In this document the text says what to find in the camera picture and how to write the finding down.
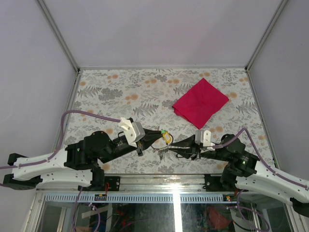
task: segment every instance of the glass panel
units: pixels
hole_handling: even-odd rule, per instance
[[[77,204],[77,232],[243,232],[254,231],[241,218],[234,204],[182,203],[173,196],[173,203],[88,203]],[[272,232],[291,232],[283,204],[261,195],[243,194],[241,206],[257,210],[268,221]],[[39,232],[72,232],[74,203],[46,202]],[[251,212],[242,210],[245,218],[266,230],[265,222]]]

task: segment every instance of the red cloth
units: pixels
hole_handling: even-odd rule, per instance
[[[210,117],[227,102],[227,96],[203,78],[184,94],[173,105],[173,108],[175,114],[201,129]]]

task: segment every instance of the yellow object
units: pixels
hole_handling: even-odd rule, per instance
[[[167,142],[168,144],[172,141],[172,137],[170,136],[170,134],[167,131],[163,133],[163,138],[164,138],[165,142]]]

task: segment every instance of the floral tablecloth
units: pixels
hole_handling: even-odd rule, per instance
[[[219,142],[224,134],[236,134],[245,126],[265,160],[273,163],[244,69],[83,70],[73,108],[113,118],[132,117],[144,128],[168,130],[179,141],[197,128],[175,115],[172,105],[201,78],[230,99],[203,128],[212,132],[212,141]],[[108,133],[111,139],[121,131],[117,123],[73,114],[65,144],[78,142],[98,130]],[[253,152],[247,136],[243,134],[240,139]],[[163,139],[154,143],[155,147],[164,145]],[[225,165],[212,159],[177,159],[173,152],[165,153],[160,161],[157,152],[149,148],[143,157],[132,152],[102,164],[102,168],[113,174],[216,174]]]

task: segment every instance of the white plastic part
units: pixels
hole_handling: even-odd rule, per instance
[[[69,169],[67,171],[52,172],[42,174],[41,179],[43,181],[37,184],[37,187],[48,187],[64,186],[65,188],[77,188],[79,185],[88,187],[91,185],[92,172],[90,170],[77,171]]]
[[[118,126],[124,130],[127,143],[130,146],[137,147],[136,142],[135,142],[137,135],[133,129],[131,121],[128,119],[125,119],[124,117],[121,117],[120,122],[118,123]]]
[[[18,158],[14,165],[18,167],[20,164],[47,160],[47,158],[51,156],[51,154],[52,153],[32,158]],[[37,165],[14,168],[12,174],[14,174],[14,180],[24,181],[47,173],[55,173],[63,170],[72,170],[71,168],[65,167],[63,165],[66,161],[67,151],[65,151],[63,148],[59,150],[58,153],[51,160]]]
[[[209,130],[204,131],[203,147],[205,147],[207,150],[214,151],[214,149],[211,147],[214,145],[215,144],[211,142],[211,132]]]
[[[275,168],[274,166],[271,166],[271,168],[275,170],[277,174],[281,174],[290,180],[303,185],[309,185],[309,181],[307,180],[292,176]],[[239,189],[247,189],[262,193],[266,196],[278,199],[288,205],[292,205],[290,197],[294,197],[302,203],[309,203],[308,190],[281,179],[277,175],[273,174],[268,167],[265,167],[265,165],[260,161],[256,163],[255,170],[257,173],[247,178],[237,177],[237,183],[235,184],[236,187]]]

